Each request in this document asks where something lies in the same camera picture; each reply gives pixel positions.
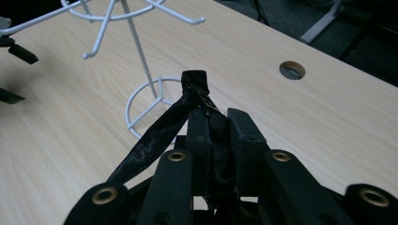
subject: table surface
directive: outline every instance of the table surface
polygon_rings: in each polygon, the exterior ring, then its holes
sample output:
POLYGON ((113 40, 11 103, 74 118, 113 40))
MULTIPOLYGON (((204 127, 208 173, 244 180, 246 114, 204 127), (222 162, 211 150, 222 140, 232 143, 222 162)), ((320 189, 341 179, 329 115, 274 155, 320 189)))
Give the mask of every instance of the table surface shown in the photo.
MULTIPOLYGON (((107 7, 90 4, 93 14, 107 7)), ((367 183, 398 196, 397 88, 211 0, 165 5, 207 20, 191 26, 156 9, 134 19, 154 78, 203 69, 223 113, 247 112, 271 148, 295 154, 323 186, 343 194, 350 184, 367 183), (282 76, 286 61, 301 64, 305 76, 282 76)), ((35 65, 0 52, 1 86, 26 97, 0 102, 2 224, 63 223, 137 142, 124 111, 145 82, 144 70, 126 22, 110 23, 98 55, 83 60, 99 28, 65 13, 13 36, 38 56, 35 65)), ((178 82, 164 89, 170 99, 181 95, 178 82)), ((145 89, 132 116, 152 100, 145 89)), ((139 132, 166 108, 151 111, 139 132)))

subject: vertical pole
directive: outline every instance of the vertical pole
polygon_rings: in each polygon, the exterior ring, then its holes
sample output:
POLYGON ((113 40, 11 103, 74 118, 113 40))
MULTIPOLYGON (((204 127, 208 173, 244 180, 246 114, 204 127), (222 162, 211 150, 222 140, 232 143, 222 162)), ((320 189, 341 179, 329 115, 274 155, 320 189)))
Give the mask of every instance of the vertical pole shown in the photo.
MULTIPOLYGON (((121 4, 122 4, 122 7, 124 9, 124 12, 126 14, 130 13, 130 9, 129 9, 129 6, 127 4, 127 1, 126 0, 121 0, 121 4)), ((138 53, 140 55, 141 62, 143 63, 145 75, 146 75, 146 78, 148 79, 150 89, 152 90, 152 94, 153 94, 154 98, 158 98, 158 94, 156 93, 155 86, 154 86, 154 84, 152 82, 152 78, 150 76, 149 67, 148 67, 148 65, 146 63, 146 59, 145 59, 145 56, 144 56, 144 51, 143 51, 143 48, 141 47, 141 42, 140 42, 140 39, 138 38, 138 34, 137 34, 137 30, 135 29, 134 22, 132 21, 131 17, 127 18, 127 22, 129 23, 131 34, 132 34, 132 37, 134 38, 134 42, 135 42, 135 45, 137 47, 137 51, 138 51, 138 53)))

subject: white wire stand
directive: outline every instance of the white wire stand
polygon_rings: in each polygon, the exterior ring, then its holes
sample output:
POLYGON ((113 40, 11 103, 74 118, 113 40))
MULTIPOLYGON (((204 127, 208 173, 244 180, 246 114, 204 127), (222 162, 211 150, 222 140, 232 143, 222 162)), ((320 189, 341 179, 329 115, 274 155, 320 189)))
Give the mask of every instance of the white wire stand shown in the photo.
MULTIPOLYGON (((64 6, 64 8, 68 8, 69 7, 69 3, 66 2, 65 0, 60 0, 61 4, 64 6)), ((91 52, 86 52, 82 55, 83 59, 87 59, 90 57, 94 57, 97 52, 99 51, 100 48, 100 44, 102 42, 103 36, 105 34, 105 30, 106 27, 108 25, 109 22, 111 21, 121 21, 121 20, 127 20, 127 22, 129 23, 129 27, 131 30, 131 34, 132 37, 134 39, 136 48, 137 48, 137 52, 140 55, 141 58, 141 62, 143 64, 143 68, 145 71, 145 75, 147 78, 147 82, 145 82, 144 84, 142 84, 140 87, 138 87, 131 95, 127 105, 126 105, 126 110, 125 110, 125 117, 126 117, 126 124, 127 124, 127 129, 138 139, 141 139, 142 135, 140 135, 135 129, 134 129, 134 125, 136 125, 138 123, 138 121, 140 121, 147 113, 149 113, 156 105, 158 105, 159 103, 165 103, 168 105, 172 105, 173 102, 170 100, 167 100, 163 97, 163 87, 162 84, 163 82, 167 82, 167 81, 173 81, 173 82, 180 82, 180 79, 177 77, 162 77, 160 76, 158 79, 153 80, 151 78, 151 73, 149 71, 149 67, 146 63, 146 59, 145 59, 145 55, 144 55, 144 51, 142 49, 141 46, 141 42, 140 39, 138 38, 138 34, 137 31, 135 29, 135 25, 134 22, 132 20, 133 17, 137 17, 140 16, 142 14, 147 13, 148 11, 152 10, 152 9, 160 9, 161 11, 165 12, 166 14, 169 14, 179 20, 181 20, 184 23, 188 23, 191 25, 196 25, 199 23, 203 23, 205 21, 205 18, 201 17, 199 19, 192 19, 189 17, 186 17, 174 10, 171 10, 168 7, 163 6, 162 4, 166 1, 166 0, 158 0, 158 1, 152 1, 152 0, 142 0, 144 2, 147 3, 147 7, 143 7, 139 10, 135 10, 133 12, 130 11, 129 9, 129 5, 127 3, 127 0, 110 0, 108 9, 106 11, 105 16, 93 16, 90 13, 90 10, 87 6, 88 2, 87 0, 80 0, 80 5, 83 7, 84 9, 84 14, 75 11, 73 8, 71 8, 69 10, 69 12, 81 19, 84 20, 88 20, 91 22, 102 22, 102 26, 99 30, 99 34, 97 36, 97 40, 94 44, 94 47, 92 49, 91 52), (122 8, 124 10, 124 14, 121 15, 113 15, 113 9, 116 3, 120 2, 122 5, 122 8), (158 84, 158 91, 159 93, 156 91, 155 89, 155 85, 154 83, 158 84), (137 95, 144 90, 146 87, 150 87, 151 91, 152 91, 152 95, 154 97, 154 101, 153 103, 146 108, 141 114, 139 114, 132 122, 130 120, 130 108, 131 108, 131 104, 134 101, 134 99, 137 97, 137 95)))

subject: dark carpet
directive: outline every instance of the dark carpet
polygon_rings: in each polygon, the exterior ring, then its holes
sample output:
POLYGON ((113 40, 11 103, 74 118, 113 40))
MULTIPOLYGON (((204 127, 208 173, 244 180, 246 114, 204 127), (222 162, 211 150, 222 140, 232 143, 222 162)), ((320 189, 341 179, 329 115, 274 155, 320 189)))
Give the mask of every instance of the dark carpet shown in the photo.
MULTIPOLYGON (((299 39, 322 18, 330 10, 332 3, 332 0, 216 1, 261 23, 265 23, 261 20, 261 15, 264 14, 271 28, 295 39, 299 39)), ((345 1, 344 11, 309 45, 339 58, 361 28, 369 22, 378 4, 376 0, 345 1)), ((395 8, 392 8, 391 12, 395 17, 388 19, 387 23, 396 25, 398 24, 396 21, 397 4, 393 6, 395 8)), ((366 33, 357 48, 352 50, 344 61, 387 83, 398 86, 398 35, 385 32, 381 28, 373 28, 366 33)))

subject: desk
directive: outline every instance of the desk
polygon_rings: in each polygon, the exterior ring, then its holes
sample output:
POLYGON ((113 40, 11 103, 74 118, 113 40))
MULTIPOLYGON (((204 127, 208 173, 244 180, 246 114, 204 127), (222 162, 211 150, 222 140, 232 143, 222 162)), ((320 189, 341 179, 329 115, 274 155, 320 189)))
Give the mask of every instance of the desk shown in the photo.
MULTIPOLYGON (((93 13, 101 14, 102 4, 93 3, 93 13)), ((211 0, 166 4, 207 21, 191 27, 158 10, 135 19, 154 77, 206 70, 222 112, 249 113, 271 148, 295 154, 323 186, 344 193, 368 183, 398 196, 398 89, 211 0), (283 77, 285 61, 300 63, 304 78, 283 77)), ((4 224, 62 223, 137 142, 123 113, 145 81, 139 57, 127 23, 114 22, 99 54, 82 60, 99 26, 62 14, 16 34, 38 56, 32 66, 0 52, 0 83, 26 97, 0 103, 4 224)), ((178 83, 164 88, 180 96, 178 83)), ((152 111, 142 129, 163 111, 152 111)))

